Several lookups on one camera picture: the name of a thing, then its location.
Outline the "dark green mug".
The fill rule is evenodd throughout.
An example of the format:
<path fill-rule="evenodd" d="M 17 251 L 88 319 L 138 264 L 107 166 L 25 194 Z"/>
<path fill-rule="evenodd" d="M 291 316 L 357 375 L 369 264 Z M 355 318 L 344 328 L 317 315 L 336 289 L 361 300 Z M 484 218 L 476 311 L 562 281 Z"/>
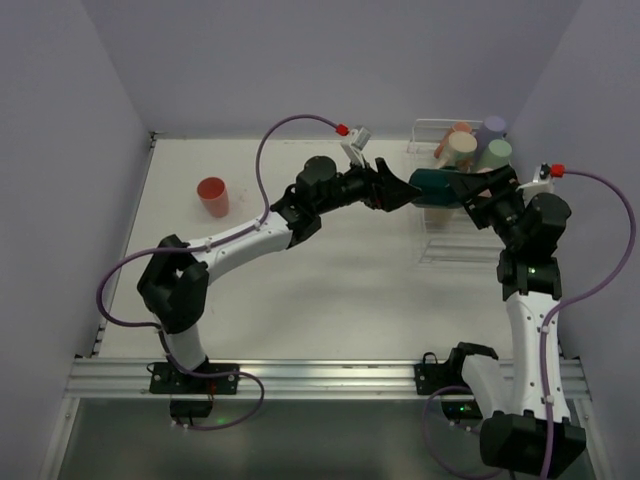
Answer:
<path fill-rule="evenodd" d="M 459 208 L 461 203 L 450 181 L 462 176 L 462 172 L 451 168 L 416 169 L 409 178 L 409 184 L 419 189 L 421 194 L 411 204 L 420 208 Z"/>

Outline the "cream floral mug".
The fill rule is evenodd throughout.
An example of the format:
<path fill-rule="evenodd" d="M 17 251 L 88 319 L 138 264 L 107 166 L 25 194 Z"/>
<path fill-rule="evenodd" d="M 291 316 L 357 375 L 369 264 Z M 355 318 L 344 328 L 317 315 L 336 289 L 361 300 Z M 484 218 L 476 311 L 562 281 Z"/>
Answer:
<path fill-rule="evenodd" d="M 476 138 L 468 132 L 451 133 L 436 161 L 435 168 L 455 168 L 467 172 L 477 149 Z"/>

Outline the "salmon pink plastic cup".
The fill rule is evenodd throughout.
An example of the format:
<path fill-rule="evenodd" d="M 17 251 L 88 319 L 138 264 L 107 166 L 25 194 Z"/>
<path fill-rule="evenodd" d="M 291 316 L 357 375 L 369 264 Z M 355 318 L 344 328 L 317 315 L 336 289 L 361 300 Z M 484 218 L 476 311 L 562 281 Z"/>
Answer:
<path fill-rule="evenodd" d="M 214 218 L 223 218 L 230 210 L 228 191 L 225 182 L 219 177 L 202 179 L 197 188 L 197 195 L 206 211 Z"/>

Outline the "beige plastic cup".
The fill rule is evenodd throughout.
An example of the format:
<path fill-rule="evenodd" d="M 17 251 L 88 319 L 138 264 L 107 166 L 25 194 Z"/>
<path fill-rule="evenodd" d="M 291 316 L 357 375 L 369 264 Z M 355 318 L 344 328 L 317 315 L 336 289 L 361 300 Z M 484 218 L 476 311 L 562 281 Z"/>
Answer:
<path fill-rule="evenodd" d="M 428 229 L 444 229 L 455 215 L 455 209 L 426 208 L 424 210 L 424 222 Z"/>

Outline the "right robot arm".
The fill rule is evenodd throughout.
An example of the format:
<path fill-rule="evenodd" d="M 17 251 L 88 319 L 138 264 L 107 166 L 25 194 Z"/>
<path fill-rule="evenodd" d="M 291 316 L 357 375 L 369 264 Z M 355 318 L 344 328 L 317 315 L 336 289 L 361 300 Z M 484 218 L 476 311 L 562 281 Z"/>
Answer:
<path fill-rule="evenodd" d="M 446 173 L 448 186 L 479 229 L 502 241 L 497 279 L 513 345 L 513 383 L 494 352 L 465 348 L 460 376 L 483 415 L 480 456 L 487 466 L 542 479 L 558 478 L 585 450 L 586 433 L 572 425 L 558 347 L 563 296 L 555 257 L 571 209 L 554 194 L 548 166 L 525 184 L 501 167 L 486 173 Z"/>

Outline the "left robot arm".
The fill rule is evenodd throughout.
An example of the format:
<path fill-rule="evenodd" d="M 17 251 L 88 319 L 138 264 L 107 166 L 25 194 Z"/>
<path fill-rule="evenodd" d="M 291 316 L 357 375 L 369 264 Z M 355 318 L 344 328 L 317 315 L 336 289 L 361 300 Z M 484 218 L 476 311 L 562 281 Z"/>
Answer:
<path fill-rule="evenodd" d="M 202 377 L 208 357 L 197 323 L 215 280 L 261 256 L 305 242 L 320 229 L 325 213 L 356 202 L 392 212 L 420 194 L 420 189 L 394 175 L 382 158 L 340 173 L 332 159 L 315 156 L 264 217 L 190 242 L 175 235 L 164 238 L 141 275 L 137 291 L 159 323 L 166 354 L 178 370 Z"/>

